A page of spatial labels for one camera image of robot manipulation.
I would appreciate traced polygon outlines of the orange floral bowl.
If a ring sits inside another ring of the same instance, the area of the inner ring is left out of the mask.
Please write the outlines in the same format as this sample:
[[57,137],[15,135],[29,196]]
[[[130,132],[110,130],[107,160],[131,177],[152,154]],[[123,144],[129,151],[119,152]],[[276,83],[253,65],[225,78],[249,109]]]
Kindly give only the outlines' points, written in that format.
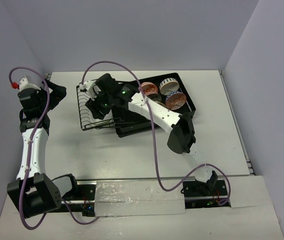
[[145,96],[158,93],[158,87],[152,82],[143,82],[141,89]]

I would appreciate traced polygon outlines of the black leaf pattern bowl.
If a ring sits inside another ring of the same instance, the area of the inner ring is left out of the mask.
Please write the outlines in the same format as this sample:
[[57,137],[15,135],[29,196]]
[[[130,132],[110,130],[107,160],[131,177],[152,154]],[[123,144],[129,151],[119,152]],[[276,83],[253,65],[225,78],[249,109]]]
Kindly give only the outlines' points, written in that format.
[[149,94],[147,97],[154,102],[162,102],[162,97],[158,93]]

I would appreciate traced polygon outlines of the white bowl pink rim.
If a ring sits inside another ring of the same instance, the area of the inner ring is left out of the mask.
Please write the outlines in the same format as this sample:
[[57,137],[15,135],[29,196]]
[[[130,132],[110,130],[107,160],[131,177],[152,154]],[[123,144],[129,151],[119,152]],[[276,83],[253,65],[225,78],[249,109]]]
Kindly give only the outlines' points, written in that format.
[[162,95],[168,95],[171,92],[177,91],[179,87],[179,82],[173,77],[166,78],[159,84],[159,90]]

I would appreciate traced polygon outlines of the orange blue geometric bowl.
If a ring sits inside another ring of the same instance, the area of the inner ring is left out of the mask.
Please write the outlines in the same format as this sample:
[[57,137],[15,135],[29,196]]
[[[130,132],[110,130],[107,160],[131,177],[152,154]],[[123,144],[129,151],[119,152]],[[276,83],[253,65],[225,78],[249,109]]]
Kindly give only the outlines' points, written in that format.
[[187,101],[187,97],[180,91],[172,91],[165,98],[166,108],[169,110],[177,110],[181,108]]

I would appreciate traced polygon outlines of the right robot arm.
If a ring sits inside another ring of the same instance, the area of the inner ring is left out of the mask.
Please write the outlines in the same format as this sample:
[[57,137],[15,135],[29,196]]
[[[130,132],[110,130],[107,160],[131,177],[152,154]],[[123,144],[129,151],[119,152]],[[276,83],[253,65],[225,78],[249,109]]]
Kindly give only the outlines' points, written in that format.
[[82,81],[80,89],[89,96],[86,107],[94,119],[104,119],[113,107],[139,114],[169,134],[167,146],[176,154],[189,154],[196,143],[192,119],[171,111],[145,95],[141,87],[121,85],[105,73],[96,80]]

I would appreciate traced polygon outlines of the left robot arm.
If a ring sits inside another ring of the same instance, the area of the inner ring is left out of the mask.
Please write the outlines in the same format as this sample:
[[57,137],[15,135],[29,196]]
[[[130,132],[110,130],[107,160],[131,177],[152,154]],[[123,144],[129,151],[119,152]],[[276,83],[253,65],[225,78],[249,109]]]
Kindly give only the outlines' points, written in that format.
[[76,178],[64,174],[50,179],[45,171],[49,138],[48,112],[66,97],[66,88],[49,83],[51,93],[23,77],[17,85],[22,105],[19,113],[23,140],[22,160],[16,180],[7,185],[7,193],[25,219],[58,210],[62,198],[75,199],[80,193]]

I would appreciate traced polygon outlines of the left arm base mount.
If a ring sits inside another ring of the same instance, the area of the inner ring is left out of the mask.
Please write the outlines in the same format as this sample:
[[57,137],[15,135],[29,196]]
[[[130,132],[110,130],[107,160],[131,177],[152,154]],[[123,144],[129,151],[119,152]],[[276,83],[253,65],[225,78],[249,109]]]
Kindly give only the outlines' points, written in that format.
[[68,207],[73,214],[80,213],[82,217],[95,217],[95,196],[97,182],[93,180],[75,180],[75,187],[71,191],[65,192],[70,188],[71,181],[66,177],[54,179],[53,183],[58,187],[62,197],[66,200]]

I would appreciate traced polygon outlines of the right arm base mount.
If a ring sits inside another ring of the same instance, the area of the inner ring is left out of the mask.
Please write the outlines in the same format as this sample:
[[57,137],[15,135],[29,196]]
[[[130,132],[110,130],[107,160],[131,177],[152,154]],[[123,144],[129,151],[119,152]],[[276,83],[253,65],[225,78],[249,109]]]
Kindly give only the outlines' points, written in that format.
[[223,179],[218,179],[215,186],[209,190],[207,186],[196,180],[185,181],[180,193],[184,196],[186,209],[229,207],[227,202],[219,205],[228,195],[227,186]]

